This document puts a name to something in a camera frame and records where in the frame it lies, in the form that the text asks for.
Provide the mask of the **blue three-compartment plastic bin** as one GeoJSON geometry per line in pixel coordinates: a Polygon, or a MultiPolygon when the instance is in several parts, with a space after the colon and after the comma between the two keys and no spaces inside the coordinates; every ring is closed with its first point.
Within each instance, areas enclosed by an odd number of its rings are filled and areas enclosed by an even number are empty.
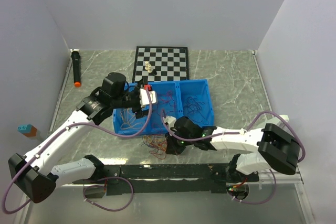
{"type": "MultiPolygon", "coordinates": [[[[153,105],[150,122],[142,135],[164,134],[167,130],[160,120],[160,112],[180,118],[188,117],[195,124],[214,125],[215,116],[207,80],[185,80],[150,82],[157,93],[158,103],[153,105]]],[[[131,109],[115,109],[113,112],[114,131],[122,135],[136,133],[146,122],[146,117],[136,119],[131,109]]]]}

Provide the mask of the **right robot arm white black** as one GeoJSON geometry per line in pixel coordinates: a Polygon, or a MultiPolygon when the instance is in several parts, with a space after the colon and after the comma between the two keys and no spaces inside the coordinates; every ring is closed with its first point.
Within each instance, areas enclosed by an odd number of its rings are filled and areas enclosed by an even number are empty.
{"type": "Polygon", "coordinates": [[[166,115],[161,120],[168,130],[168,154],[178,155],[188,145],[203,151],[239,151],[231,160],[229,168],[229,175],[235,181],[267,169],[285,175],[296,173],[300,144],[294,136],[282,129],[289,122],[287,115],[280,115],[252,130],[200,127],[185,116],[176,119],[166,115]]]}

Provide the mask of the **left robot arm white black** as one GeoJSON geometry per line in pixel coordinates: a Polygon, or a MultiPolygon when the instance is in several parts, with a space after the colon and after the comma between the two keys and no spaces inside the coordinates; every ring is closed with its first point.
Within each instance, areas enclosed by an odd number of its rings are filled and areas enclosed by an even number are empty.
{"type": "Polygon", "coordinates": [[[104,164],[93,155],[61,166],[57,162],[85,134],[94,128],[101,130],[100,124],[115,109],[131,109],[136,118],[149,120],[152,110],[145,107],[153,107],[157,101],[157,94],[147,81],[138,81],[131,90],[123,74],[109,73],[52,135],[25,155],[9,158],[11,184],[30,201],[40,203],[64,184],[80,179],[98,183],[103,179],[104,164]]]}

